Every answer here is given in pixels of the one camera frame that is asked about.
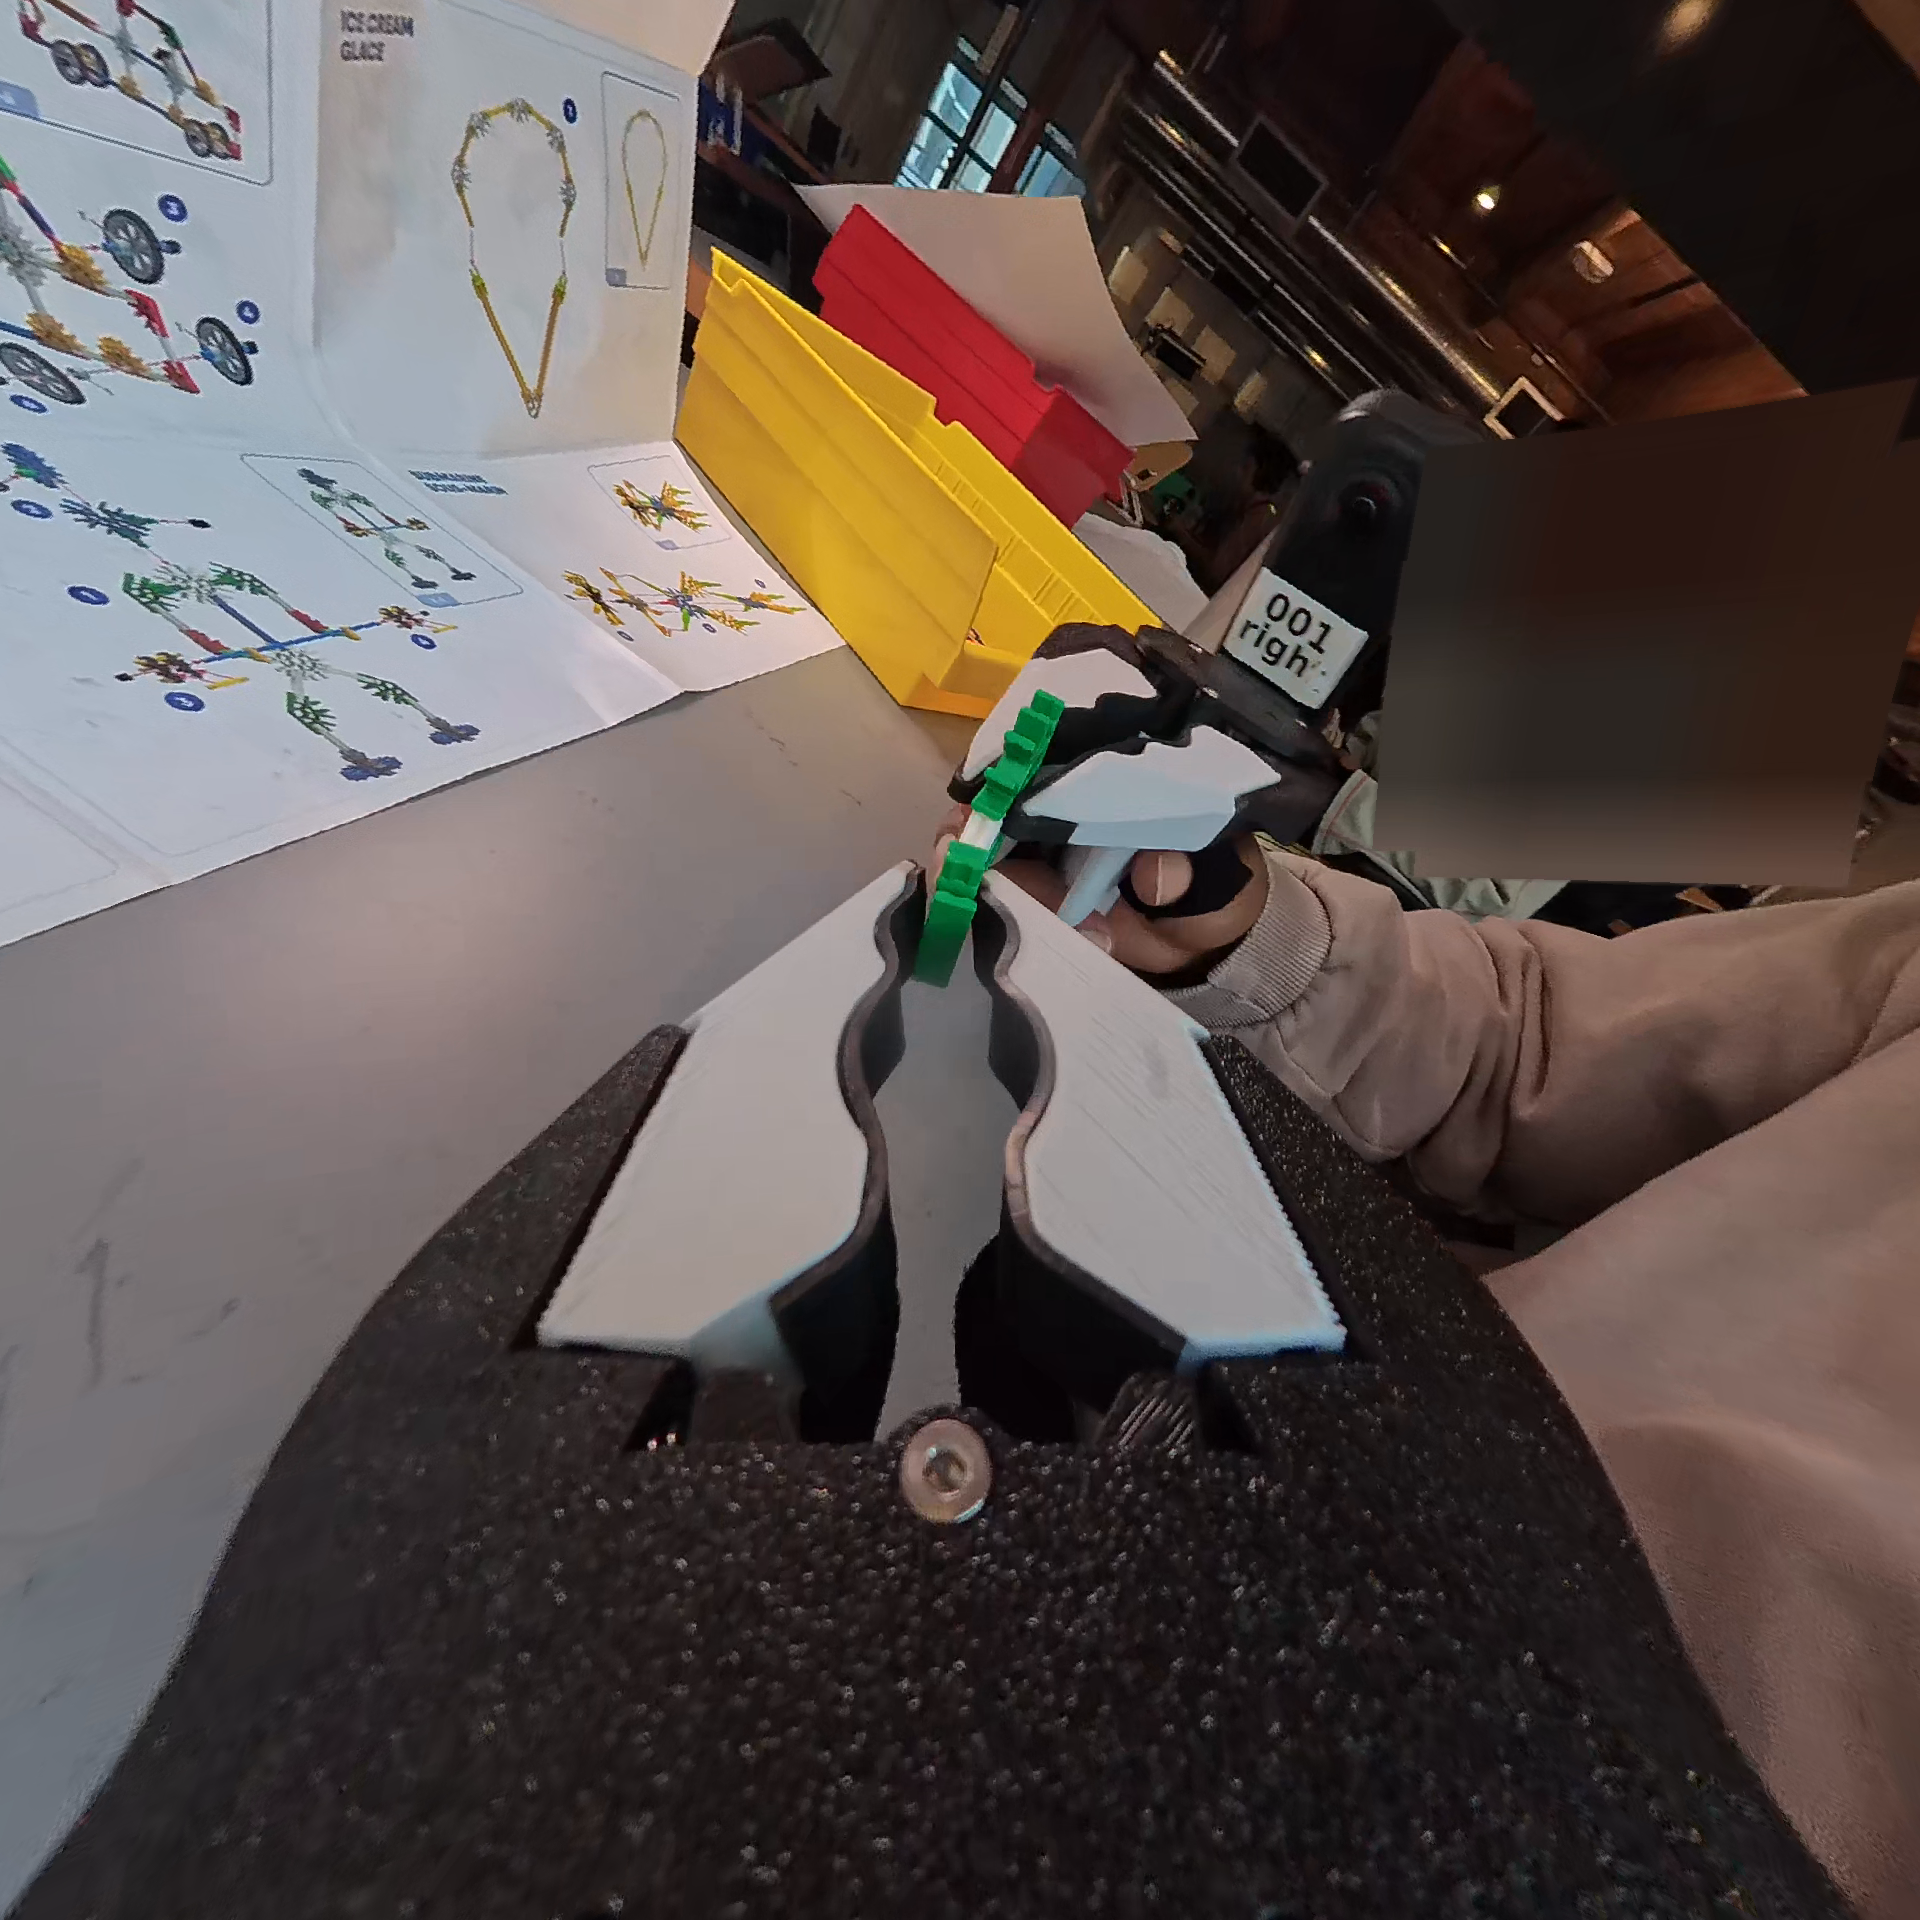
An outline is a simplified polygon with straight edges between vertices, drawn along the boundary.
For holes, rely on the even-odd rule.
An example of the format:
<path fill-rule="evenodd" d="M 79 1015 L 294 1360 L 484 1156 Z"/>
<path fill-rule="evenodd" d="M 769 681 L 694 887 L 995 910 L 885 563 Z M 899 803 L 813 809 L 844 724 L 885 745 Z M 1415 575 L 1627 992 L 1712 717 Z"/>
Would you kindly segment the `white paper sheet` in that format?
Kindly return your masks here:
<path fill-rule="evenodd" d="M 798 193 L 828 231 L 851 207 L 868 210 L 1118 441 L 1193 440 L 1116 310 L 1081 199 L 897 183 L 815 183 Z"/>

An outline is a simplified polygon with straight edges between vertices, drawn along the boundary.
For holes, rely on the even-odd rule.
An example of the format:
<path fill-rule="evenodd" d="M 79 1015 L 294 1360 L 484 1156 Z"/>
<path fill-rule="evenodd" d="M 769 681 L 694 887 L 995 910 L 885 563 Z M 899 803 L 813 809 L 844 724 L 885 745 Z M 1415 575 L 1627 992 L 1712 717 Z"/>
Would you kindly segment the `stacked yellow storage bins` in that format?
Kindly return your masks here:
<path fill-rule="evenodd" d="M 1060 625 L 1155 611 L 933 398 L 713 252 L 678 440 L 902 705 L 986 717 Z"/>

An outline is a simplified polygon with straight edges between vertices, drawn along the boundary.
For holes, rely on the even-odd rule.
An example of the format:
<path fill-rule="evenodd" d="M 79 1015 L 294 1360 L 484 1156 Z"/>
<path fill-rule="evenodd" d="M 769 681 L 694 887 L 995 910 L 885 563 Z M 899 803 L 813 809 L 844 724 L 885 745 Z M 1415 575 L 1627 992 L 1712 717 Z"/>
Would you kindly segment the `person's right hand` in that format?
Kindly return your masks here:
<path fill-rule="evenodd" d="M 1131 856 L 1116 899 L 1078 931 L 1141 977 L 1201 977 L 1260 923 L 1272 887 L 1272 846 L 1256 833 L 1195 852 Z"/>

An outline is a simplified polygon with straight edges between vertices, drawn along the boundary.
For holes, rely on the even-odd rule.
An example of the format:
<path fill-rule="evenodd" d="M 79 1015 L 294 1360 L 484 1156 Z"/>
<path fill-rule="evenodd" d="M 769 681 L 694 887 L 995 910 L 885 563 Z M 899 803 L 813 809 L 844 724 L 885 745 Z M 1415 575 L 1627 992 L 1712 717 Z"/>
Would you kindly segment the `red storage bin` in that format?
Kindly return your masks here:
<path fill-rule="evenodd" d="M 820 316 L 932 395 L 1065 526 L 1118 500 L 1134 451 L 963 300 L 917 252 L 854 206 L 815 267 Z"/>

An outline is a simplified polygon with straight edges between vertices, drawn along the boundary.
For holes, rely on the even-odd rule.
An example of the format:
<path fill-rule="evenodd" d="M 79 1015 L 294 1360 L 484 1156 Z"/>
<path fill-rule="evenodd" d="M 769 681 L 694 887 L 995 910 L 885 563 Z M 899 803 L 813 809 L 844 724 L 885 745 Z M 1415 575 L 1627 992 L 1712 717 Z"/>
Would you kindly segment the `person's right forearm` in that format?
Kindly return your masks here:
<path fill-rule="evenodd" d="M 1281 852 L 1264 871 L 1260 919 L 1170 1000 L 1454 1212 L 1577 1226 L 1913 1054 L 1913 879 L 1603 937 L 1407 914 Z"/>

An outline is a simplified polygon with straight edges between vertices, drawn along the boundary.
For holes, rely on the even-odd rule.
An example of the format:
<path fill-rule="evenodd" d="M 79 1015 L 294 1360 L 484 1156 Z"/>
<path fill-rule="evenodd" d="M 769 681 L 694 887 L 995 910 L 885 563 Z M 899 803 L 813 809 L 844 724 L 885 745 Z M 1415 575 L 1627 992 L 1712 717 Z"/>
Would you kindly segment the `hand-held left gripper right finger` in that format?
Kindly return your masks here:
<path fill-rule="evenodd" d="M 1261 1168 L 1208 1031 L 1022 891 L 977 904 L 1006 1140 L 995 1331 L 1068 1402 L 1134 1378 L 1335 1357 L 1345 1328 Z"/>

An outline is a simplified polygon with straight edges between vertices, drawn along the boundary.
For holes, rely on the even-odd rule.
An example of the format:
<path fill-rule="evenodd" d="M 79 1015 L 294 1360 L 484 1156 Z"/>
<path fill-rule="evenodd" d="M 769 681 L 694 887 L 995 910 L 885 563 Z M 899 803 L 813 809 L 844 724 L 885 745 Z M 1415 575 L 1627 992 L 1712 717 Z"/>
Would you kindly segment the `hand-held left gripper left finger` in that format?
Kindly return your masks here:
<path fill-rule="evenodd" d="M 879 1415 L 899 1288 L 875 1096 L 921 915 L 921 871 L 885 867 L 687 1017 L 543 1348 L 764 1375 L 803 1419 Z"/>

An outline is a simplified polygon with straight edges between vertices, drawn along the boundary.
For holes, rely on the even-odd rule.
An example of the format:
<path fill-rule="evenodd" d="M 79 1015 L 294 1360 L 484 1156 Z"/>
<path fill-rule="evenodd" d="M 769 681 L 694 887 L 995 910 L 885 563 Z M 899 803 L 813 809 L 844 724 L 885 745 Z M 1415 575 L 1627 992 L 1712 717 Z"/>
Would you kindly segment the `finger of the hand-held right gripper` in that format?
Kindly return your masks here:
<path fill-rule="evenodd" d="M 1240 803 L 1275 786 L 1281 768 L 1220 729 L 1137 737 L 1070 761 L 1036 761 L 1017 794 L 972 800 L 961 846 L 993 863 L 1001 842 L 1065 848 L 1057 915 L 1078 926 L 1106 914 L 1139 852 L 1201 852 L 1226 835 Z"/>

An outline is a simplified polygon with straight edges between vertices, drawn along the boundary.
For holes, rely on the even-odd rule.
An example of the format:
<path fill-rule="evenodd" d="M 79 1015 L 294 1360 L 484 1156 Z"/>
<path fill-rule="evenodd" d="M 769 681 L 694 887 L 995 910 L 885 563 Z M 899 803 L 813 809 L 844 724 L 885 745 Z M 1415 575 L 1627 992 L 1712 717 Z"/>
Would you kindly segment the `toy instruction poster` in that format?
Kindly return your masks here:
<path fill-rule="evenodd" d="M 3 943 L 842 637 L 671 444 L 729 3 L 3 3 Z"/>

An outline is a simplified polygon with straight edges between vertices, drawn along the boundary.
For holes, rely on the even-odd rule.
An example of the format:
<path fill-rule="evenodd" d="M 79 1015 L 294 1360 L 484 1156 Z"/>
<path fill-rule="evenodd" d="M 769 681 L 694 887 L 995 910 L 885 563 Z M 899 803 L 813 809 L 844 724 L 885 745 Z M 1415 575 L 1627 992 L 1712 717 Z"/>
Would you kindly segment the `grey desk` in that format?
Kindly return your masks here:
<path fill-rule="evenodd" d="M 838 649 L 3 950 L 3 1906 L 371 1300 L 647 1030 L 926 858 L 972 731 Z"/>

